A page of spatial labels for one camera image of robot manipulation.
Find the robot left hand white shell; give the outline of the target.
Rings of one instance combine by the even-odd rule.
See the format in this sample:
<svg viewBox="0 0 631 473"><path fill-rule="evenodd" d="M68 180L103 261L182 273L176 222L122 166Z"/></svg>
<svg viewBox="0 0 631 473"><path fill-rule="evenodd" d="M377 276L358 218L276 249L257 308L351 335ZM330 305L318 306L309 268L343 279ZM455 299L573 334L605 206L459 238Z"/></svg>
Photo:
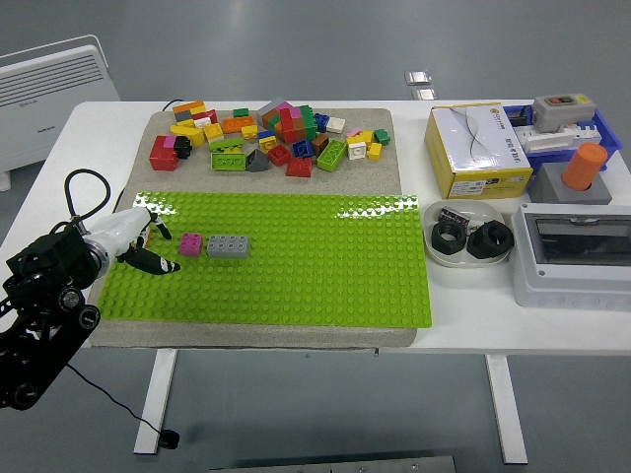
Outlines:
<svg viewBox="0 0 631 473"><path fill-rule="evenodd" d="M151 223L156 225L163 238L172 238L161 217L145 207L135 207L109 215L83 236L98 265L98 278L104 276L115 261L126 262L136 269L158 276L181 269L178 263L144 247L148 241Z"/></svg>

